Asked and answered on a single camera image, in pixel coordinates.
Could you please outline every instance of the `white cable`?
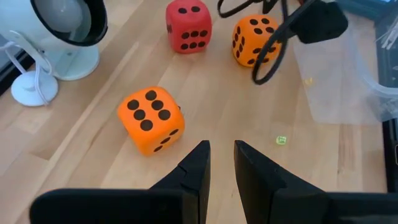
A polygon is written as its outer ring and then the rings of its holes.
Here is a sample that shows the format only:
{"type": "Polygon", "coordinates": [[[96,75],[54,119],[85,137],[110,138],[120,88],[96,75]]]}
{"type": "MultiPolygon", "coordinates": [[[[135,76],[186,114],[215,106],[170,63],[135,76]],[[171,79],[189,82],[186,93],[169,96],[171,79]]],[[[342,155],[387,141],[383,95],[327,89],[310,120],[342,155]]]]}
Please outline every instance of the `white cable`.
{"type": "MultiPolygon", "coordinates": [[[[21,72],[21,73],[26,73],[26,70],[24,69],[24,67],[21,65],[21,63],[18,62],[18,60],[15,58],[15,56],[13,56],[8,49],[12,46],[16,46],[19,47],[18,45],[16,45],[14,42],[7,42],[4,46],[0,47],[0,50],[4,50],[6,52],[6,55],[8,56],[8,58],[10,59],[10,61],[15,65],[15,67],[21,72]]],[[[53,68],[51,66],[50,61],[44,57],[44,60],[47,62],[48,66],[49,66],[49,71],[48,74],[52,75],[53,72],[53,68]]],[[[40,72],[43,68],[36,63],[36,71],[35,71],[35,80],[34,80],[34,85],[35,85],[35,89],[36,91],[39,93],[40,98],[42,99],[42,101],[44,102],[44,105],[48,105],[49,102],[47,101],[47,99],[44,97],[44,94],[40,88],[40,72]]]]}

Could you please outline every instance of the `desk fan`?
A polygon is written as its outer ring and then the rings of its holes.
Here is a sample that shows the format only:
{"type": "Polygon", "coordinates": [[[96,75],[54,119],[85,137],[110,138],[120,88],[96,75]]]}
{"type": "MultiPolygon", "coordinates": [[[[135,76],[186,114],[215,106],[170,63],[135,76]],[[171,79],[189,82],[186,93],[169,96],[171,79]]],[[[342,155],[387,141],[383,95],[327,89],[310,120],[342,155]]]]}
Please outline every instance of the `desk fan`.
{"type": "Polygon", "coordinates": [[[47,105],[58,92],[59,80],[89,75],[100,60],[96,44],[108,30],[103,0],[0,0],[0,47],[21,71],[11,86],[16,101],[47,105]],[[7,51],[16,45],[36,62],[26,72],[7,51]]]}

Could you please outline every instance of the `wooden surface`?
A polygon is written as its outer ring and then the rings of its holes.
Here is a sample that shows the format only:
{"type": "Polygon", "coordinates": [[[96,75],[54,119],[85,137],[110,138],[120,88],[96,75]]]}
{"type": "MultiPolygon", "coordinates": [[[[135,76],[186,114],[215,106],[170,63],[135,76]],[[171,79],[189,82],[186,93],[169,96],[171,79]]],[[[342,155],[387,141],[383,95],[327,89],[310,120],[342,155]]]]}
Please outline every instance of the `wooden surface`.
{"type": "MultiPolygon", "coordinates": [[[[211,142],[208,223],[245,223],[234,176],[235,139],[323,190],[386,191],[381,127],[314,122],[292,46],[263,86],[235,62],[233,27],[259,5],[220,19],[216,3],[206,0],[211,42],[205,52],[179,55],[167,42],[168,2],[107,0],[109,32],[99,45],[98,68],[85,79],[60,82],[49,107],[25,108],[10,92],[0,97],[0,223],[28,223],[31,201],[51,189],[148,188],[202,139],[211,142]],[[170,149],[143,157],[116,108],[152,85],[175,97],[187,128],[170,149]],[[275,143],[279,135],[287,136],[286,145],[275,143]]],[[[227,0],[225,9],[238,3],[227,0]]],[[[273,14],[280,19],[278,8],[273,14]]]]}

